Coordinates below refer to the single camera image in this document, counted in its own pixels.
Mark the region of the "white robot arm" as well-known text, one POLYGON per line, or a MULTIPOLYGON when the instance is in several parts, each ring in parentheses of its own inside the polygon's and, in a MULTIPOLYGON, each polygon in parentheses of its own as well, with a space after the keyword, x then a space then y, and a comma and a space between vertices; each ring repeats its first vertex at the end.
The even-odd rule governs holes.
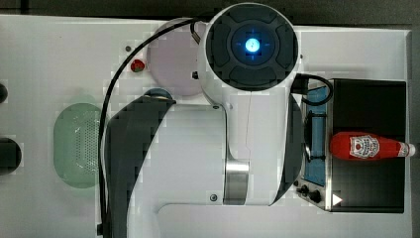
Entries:
POLYGON ((301 168, 299 53, 292 24, 269 6, 218 13, 197 52, 204 104, 155 89, 109 120, 103 238, 159 238, 158 212, 172 204, 276 203, 301 168))

